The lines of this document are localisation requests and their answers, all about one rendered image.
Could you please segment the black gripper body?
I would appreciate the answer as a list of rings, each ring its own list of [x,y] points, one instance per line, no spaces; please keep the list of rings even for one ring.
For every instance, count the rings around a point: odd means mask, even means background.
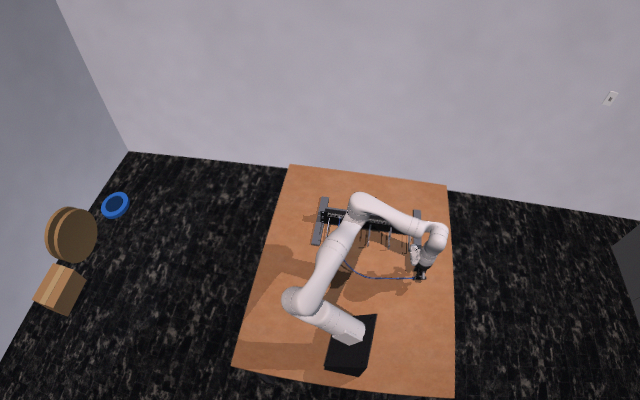
[[[417,266],[420,268],[420,270],[419,270],[420,273],[423,273],[423,271],[425,271],[425,273],[426,273],[426,270],[428,270],[431,267],[431,266],[428,266],[428,267],[422,266],[419,262],[418,262]]]

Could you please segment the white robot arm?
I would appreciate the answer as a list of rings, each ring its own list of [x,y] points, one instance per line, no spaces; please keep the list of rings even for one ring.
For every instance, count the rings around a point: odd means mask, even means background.
[[[323,297],[370,214],[380,216],[399,232],[417,239],[423,236],[425,230],[430,233],[422,250],[411,244],[412,266],[418,262],[425,267],[431,266],[445,249],[449,234],[445,224],[409,216],[365,192],[355,192],[350,196],[342,222],[317,251],[315,269],[310,279],[303,287],[287,288],[281,296],[282,307],[287,313],[332,334],[334,339],[349,346],[362,341],[364,323],[323,300]]]

